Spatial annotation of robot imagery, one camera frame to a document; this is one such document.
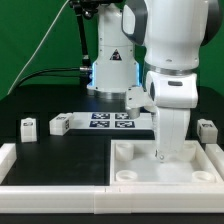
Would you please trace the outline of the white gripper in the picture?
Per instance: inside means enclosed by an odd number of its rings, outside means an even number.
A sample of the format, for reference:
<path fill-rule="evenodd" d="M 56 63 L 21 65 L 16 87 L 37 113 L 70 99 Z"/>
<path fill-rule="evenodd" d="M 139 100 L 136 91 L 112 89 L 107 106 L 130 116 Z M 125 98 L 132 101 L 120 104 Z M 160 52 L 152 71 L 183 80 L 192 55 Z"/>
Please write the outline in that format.
<path fill-rule="evenodd" d="M 157 107 L 153 115 L 156 158 L 165 162 L 182 150 L 190 121 L 189 109 Z"/>

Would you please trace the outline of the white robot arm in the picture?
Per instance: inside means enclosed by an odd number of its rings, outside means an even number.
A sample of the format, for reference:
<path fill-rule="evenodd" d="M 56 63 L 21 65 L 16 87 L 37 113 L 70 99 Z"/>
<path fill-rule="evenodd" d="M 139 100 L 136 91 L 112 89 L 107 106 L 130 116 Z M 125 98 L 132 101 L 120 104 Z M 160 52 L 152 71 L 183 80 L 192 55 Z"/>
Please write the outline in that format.
<path fill-rule="evenodd" d="M 199 48 L 222 23 L 219 0 L 126 0 L 98 12 L 98 58 L 91 95 L 124 95 L 131 118 L 152 113 L 156 156 L 165 161 L 183 149 L 190 110 L 197 105 Z"/>

